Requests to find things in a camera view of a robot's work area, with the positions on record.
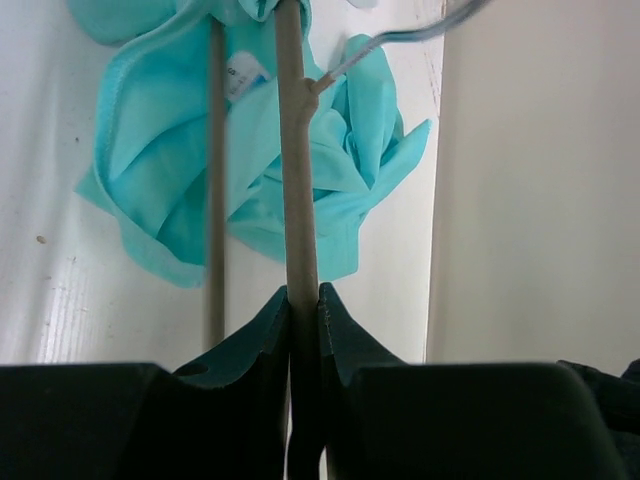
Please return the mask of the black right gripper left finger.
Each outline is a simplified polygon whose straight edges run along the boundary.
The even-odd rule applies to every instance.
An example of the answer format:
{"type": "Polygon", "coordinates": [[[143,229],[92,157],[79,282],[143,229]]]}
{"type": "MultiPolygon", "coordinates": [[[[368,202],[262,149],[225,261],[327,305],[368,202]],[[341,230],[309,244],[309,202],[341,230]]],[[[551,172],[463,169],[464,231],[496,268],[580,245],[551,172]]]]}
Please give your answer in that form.
{"type": "Polygon", "coordinates": [[[5,479],[279,479],[289,305],[167,371],[152,363],[5,366],[5,479]]]}

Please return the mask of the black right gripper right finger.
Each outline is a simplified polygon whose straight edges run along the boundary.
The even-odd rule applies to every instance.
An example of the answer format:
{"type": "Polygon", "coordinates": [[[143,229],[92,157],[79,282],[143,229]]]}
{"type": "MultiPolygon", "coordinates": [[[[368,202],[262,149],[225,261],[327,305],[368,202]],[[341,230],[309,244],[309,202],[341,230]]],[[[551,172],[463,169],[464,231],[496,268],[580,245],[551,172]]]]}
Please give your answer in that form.
{"type": "Polygon", "coordinates": [[[323,284],[318,304],[333,479],[623,479],[578,375],[554,363],[411,365],[323,284]]]}

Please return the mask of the taupe hanger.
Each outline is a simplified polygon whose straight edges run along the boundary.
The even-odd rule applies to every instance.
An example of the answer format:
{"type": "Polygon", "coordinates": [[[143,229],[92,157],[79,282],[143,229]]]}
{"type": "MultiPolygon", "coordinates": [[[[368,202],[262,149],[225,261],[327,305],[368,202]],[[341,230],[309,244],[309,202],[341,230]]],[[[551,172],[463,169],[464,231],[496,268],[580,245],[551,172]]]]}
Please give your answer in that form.
{"type": "MultiPolygon", "coordinates": [[[[286,244],[286,281],[290,303],[292,435],[287,473],[291,479],[316,479],[323,443],[315,409],[320,395],[314,385],[320,374],[317,327],[319,280],[312,198],[309,126],[319,96],[336,79],[374,49],[386,43],[428,41],[477,14],[482,1],[444,4],[441,18],[413,30],[387,31],[374,36],[356,53],[317,81],[304,74],[300,4],[280,1],[275,8],[277,79],[280,112],[281,160],[286,244]]],[[[217,345],[225,331],[225,212],[226,212],[226,47],[221,23],[209,21],[208,81],[209,146],[208,267],[204,344],[217,345]]]]}

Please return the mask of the teal t shirt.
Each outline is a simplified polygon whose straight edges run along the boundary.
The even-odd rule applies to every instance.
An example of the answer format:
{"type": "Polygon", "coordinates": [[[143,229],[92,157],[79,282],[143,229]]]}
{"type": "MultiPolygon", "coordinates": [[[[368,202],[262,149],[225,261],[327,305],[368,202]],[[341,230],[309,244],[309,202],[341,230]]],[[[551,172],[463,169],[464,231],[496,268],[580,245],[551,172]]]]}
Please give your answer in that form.
{"type": "MultiPolygon", "coordinates": [[[[274,3],[71,1],[94,41],[117,51],[98,93],[92,165],[78,184],[113,215],[127,253],[176,286],[199,287],[206,263],[207,46],[227,45],[229,233],[285,258],[274,3]]],[[[387,58],[375,50],[320,97],[310,125],[320,278],[359,266],[368,213],[418,165],[431,130],[403,126],[387,58]]]]}

